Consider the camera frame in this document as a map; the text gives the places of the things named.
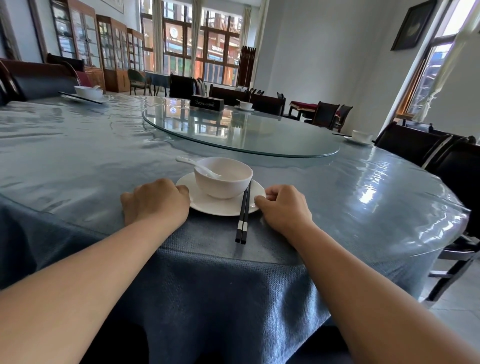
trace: picture frame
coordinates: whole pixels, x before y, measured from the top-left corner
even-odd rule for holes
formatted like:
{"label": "picture frame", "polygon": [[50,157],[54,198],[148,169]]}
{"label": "picture frame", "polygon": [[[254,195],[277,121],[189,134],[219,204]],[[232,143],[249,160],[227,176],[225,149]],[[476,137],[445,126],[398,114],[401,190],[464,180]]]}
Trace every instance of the picture frame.
{"label": "picture frame", "polygon": [[119,11],[120,13],[125,14],[123,10],[123,0],[102,0],[102,1],[110,5],[112,8]]}
{"label": "picture frame", "polygon": [[391,50],[415,48],[437,6],[437,0],[428,0],[407,11]]}

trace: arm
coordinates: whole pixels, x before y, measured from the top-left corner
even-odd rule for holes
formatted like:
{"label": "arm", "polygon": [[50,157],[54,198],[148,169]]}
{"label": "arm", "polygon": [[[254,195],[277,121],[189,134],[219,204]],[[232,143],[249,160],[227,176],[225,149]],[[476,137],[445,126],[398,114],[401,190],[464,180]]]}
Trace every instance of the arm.
{"label": "arm", "polygon": [[185,186],[158,180],[121,197],[125,227],[0,292],[0,363],[78,363],[107,315],[187,218]]}
{"label": "arm", "polygon": [[301,255],[357,363],[480,363],[428,310],[318,228],[295,187],[266,193],[256,205]]}

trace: white plate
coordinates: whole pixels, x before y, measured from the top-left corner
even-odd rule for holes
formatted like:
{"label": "white plate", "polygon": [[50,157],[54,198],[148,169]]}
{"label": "white plate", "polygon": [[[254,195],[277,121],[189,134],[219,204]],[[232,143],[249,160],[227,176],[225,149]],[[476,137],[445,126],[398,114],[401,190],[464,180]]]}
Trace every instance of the white plate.
{"label": "white plate", "polygon": [[361,142],[360,140],[353,139],[351,136],[344,136],[344,138],[351,141],[352,143],[361,144],[363,146],[372,146],[373,145],[373,142],[369,142],[369,143]]}
{"label": "white plate", "polygon": [[240,105],[235,106],[235,108],[242,111],[255,111],[254,109],[242,109]]}
{"label": "white plate", "polygon": [[81,98],[77,98],[77,97],[74,97],[74,96],[70,96],[70,95],[61,95],[62,97],[64,98],[67,98],[68,100],[73,100],[73,101],[77,101],[77,102],[83,102],[83,103],[87,103],[89,104],[90,101],[94,101],[94,102],[101,102],[101,103],[105,103],[108,101],[108,97],[105,97],[105,95],[102,96],[102,98],[99,98],[98,100],[82,100]]}
{"label": "white plate", "polygon": [[[240,215],[241,201],[243,194],[238,195],[237,197],[228,199],[228,200],[219,200],[213,197],[210,197],[207,194],[204,194],[200,191],[200,188],[197,186],[195,181],[195,174],[189,173],[186,176],[183,176],[178,180],[176,185],[184,184],[188,187],[190,191],[190,207],[204,212],[210,215],[217,216],[238,216]],[[261,195],[266,197],[265,189],[257,181],[252,180],[252,186],[250,190],[250,208],[248,213],[251,214],[258,210],[258,207],[255,205],[254,198],[255,196]]]}

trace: wooden display cabinet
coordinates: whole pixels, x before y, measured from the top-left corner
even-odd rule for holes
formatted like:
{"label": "wooden display cabinet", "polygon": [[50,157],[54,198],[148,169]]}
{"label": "wooden display cabinet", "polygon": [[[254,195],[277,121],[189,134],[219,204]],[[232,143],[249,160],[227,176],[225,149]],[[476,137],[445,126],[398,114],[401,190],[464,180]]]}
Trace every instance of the wooden display cabinet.
{"label": "wooden display cabinet", "polygon": [[108,16],[97,15],[96,19],[100,32],[103,73],[107,91],[129,91],[127,26]]}
{"label": "wooden display cabinet", "polygon": [[144,72],[144,36],[135,29],[127,28],[128,33],[128,57],[131,69],[140,72],[145,76]]}
{"label": "wooden display cabinet", "polygon": [[95,9],[78,0],[51,0],[60,54],[83,60],[93,85],[105,90]]}

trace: white spoon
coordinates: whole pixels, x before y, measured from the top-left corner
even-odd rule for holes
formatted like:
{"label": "white spoon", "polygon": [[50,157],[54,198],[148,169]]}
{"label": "white spoon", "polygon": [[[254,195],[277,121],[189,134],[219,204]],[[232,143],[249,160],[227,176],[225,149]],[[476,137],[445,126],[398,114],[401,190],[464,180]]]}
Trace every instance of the white spoon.
{"label": "white spoon", "polygon": [[207,177],[210,177],[210,178],[215,178],[216,180],[220,179],[222,176],[220,176],[219,174],[216,174],[216,173],[213,173],[211,170],[209,170],[207,167],[204,167],[204,166],[201,166],[200,164],[198,164],[196,161],[194,161],[193,159],[188,159],[188,158],[184,158],[184,157],[176,157],[175,160],[177,162],[180,162],[180,163],[187,163],[187,164],[191,164],[192,166],[195,166],[199,169],[202,170],[203,173],[205,173],[205,175]]}

